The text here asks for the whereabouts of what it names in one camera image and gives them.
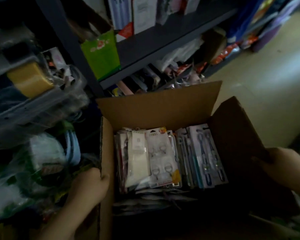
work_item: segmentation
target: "brown cardboard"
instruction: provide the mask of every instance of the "brown cardboard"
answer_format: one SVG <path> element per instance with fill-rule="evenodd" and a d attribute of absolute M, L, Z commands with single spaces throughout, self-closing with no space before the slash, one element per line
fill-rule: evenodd
<path fill-rule="evenodd" d="M 122 127 L 177 130 L 199 125 L 211 115 L 222 82 L 209 82 L 182 89 L 100 98 L 97 104 L 114 131 Z"/>
<path fill-rule="evenodd" d="M 238 100 L 235 97 L 228 99 L 211 116 L 221 83 L 97 99 L 107 118 L 102 120 L 102 173 L 112 172 L 114 177 L 113 132 L 122 127 L 151 129 L 166 126 L 169 130 L 177 130 L 208 122 L 231 186 L 224 188 L 226 196 L 219 194 L 223 196 L 219 200 L 225 199 L 230 205 L 235 203 L 233 206 L 240 207 L 240 212 L 244 213 L 254 210 L 266 216 L 285 217 L 299 214 L 300 208 L 292 192 L 275 183 L 252 162 L 252 156 L 263 160 L 269 158 Z M 101 240 L 111 238 L 113 177 L 111 189 L 100 208 Z"/>

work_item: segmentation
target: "open cardboard box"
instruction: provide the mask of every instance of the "open cardboard box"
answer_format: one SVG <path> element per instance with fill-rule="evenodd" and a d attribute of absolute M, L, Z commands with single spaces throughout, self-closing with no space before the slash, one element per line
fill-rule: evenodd
<path fill-rule="evenodd" d="M 100 140 L 101 172 L 111 175 L 109 191 L 100 205 L 96 223 L 98 233 L 93 231 L 99 239 L 111 239 L 112 232 L 123 233 L 119 229 L 112 230 L 112 204 L 115 200 L 116 180 L 113 135 L 122 127 L 152 129 L 165 126 L 168 130 L 177 130 L 208 123 L 229 184 L 204 192 L 199 191 L 200 200 L 191 203 L 192 208 L 179 210 L 176 214 L 162 211 L 160 215 L 155 215 L 157 220 L 172 222 L 174 230 L 178 229 L 174 217 L 186 212 L 187 216 L 184 216 L 184 219 L 179 218 L 186 224 L 189 219 L 208 214 L 207 211 L 201 214 L 202 209 L 212 209 L 210 216 L 217 216 L 219 219 L 228 219 L 226 213 L 230 213 L 228 216 L 234 218 L 236 214 L 247 216 L 251 211 L 265 217 L 289 218 L 300 214 L 300 208 L 291 190 L 274 182 L 251 160 L 251 157 L 265 161 L 270 161 L 270 158 L 239 101 L 235 97 L 224 101 L 212 115 L 221 84 L 221 81 L 217 81 L 182 89 L 97 99 L 104 116 Z M 153 227 L 150 226 L 158 226 L 157 222 L 150 216 L 141 215 L 121 217 L 122 224 L 125 222 L 125 227 L 130 227 L 130 231 L 124 232 L 137 232 L 136 225 L 133 224 L 141 221 L 139 217 L 143 217 L 143 222 L 138 225 L 138 231 L 142 234 L 139 236 L 144 236 L 145 231 L 149 232 L 149 229 L 153 232 Z"/>

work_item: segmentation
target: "floor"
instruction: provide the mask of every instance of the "floor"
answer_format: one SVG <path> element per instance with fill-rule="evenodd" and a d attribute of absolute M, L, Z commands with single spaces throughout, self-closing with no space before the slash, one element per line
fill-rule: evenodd
<path fill-rule="evenodd" d="M 287 147 L 300 133 L 300 12 L 258 53 L 243 52 L 208 78 L 222 80 L 215 109 L 236 96 L 266 147 Z"/>

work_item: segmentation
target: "brown box on shelf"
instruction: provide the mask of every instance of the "brown box on shelf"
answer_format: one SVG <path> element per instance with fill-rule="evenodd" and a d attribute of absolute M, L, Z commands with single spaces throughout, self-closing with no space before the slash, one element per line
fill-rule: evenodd
<path fill-rule="evenodd" d="M 239 213 L 247 216 L 250 211 L 269 217 L 289 218 L 300 214 L 300 208 L 291 190 L 274 182 L 252 161 L 252 157 L 265 161 L 270 161 L 270 158 L 236 97 L 224 101 L 212 114 L 221 84 L 221 81 L 217 81 L 181 89 L 97 99 L 104 116 L 100 142 L 102 174 L 111 175 L 109 191 L 101 202 L 100 214 L 96 218 L 95 226 L 100 226 L 99 232 L 92 231 L 98 234 L 101 240 L 111 239 L 113 232 L 112 204 L 115 200 L 113 135 L 122 127 L 151 129 L 166 126 L 169 130 L 177 130 L 181 127 L 208 123 L 229 184 L 221 185 L 219 189 L 205 190 L 205 200 L 202 203 L 199 201 L 199 206 L 213 205 L 213 197 L 209 197 L 209 194 L 218 190 L 218 199 L 221 197 L 225 209 L 232 211 L 230 219 L 238 217 L 236 214 Z M 229 218 L 223 218 L 218 214 L 214 223 L 221 219 L 226 221 L 225 219 Z M 183 222 L 186 224 L 188 220 L 189 218 L 181 218 L 178 224 Z M 142 226 L 144 225 L 144 230 L 148 231 L 151 224 L 153 222 L 149 220 Z"/>

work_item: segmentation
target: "toothbrush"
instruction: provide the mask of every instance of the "toothbrush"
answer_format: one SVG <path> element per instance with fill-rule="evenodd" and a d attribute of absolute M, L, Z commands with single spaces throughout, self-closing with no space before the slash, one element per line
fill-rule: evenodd
<path fill-rule="evenodd" d="M 208 162 L 206 154 L 204 153 L 204 146 L 203 146 L 204 135 L 203 135 L 203 133 L 198 133 L 198 140 L 200 141 L 201 155 L 202 155 L 202 158 L 204 160 L 204 167 L 203 167 L 203 169 L 204 169 L 204 175 L 205 175 L 205 178 L 206 178 L 207 185 L 211 186 L 212 185 L 212 180 L 211 180 L 210 174 L 208 173 L 209 165 L 210 164 Z"/>
<path fill-rule="evenodd" d="M 215 150 L 213 149 L 213 146 L 212 146 L 212 144 L 211 144 L 211 140 L 210 140 L 210 135 L 209 135 L 209 133 L 206 134 L 206 138 L 207 138 L 207 140 L 208 140 L 208 142 L 209 142 L 209 147 L 210 147 L 212 156 L 214 157 L 215 164 L 216 164 L 216 168 L 218 169 L 218 174 L 219 174 L 220 180 L 221 180 L 222 182 L 224 182 L 224 181 L 226 180 L 225 174 L 224 174 L 223 170 L 222 170 L 221 168 L 219 168 L 219 167 L 220 167 L 219 159 L 218 159 L 217 154 L 216 154 L 216 152 L 215 152 Z"/>

